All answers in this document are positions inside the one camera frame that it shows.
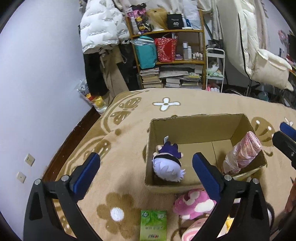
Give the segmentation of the person's right hand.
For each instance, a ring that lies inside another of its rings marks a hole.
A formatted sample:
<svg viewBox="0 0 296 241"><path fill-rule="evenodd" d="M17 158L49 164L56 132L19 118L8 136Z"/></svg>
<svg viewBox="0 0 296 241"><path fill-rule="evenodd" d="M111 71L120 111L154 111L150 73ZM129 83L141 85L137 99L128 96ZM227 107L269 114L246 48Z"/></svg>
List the person's right hand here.
<svg viewBox="0 0 296 241"><path fill-rule="evenodd" d="M295 201L296 201L296 184L294 181L292 188L290 190L290 194L289 194L287 203L285 205L285 212L286 213L289 213L293 210L293 208L295 206Z"/></svg>

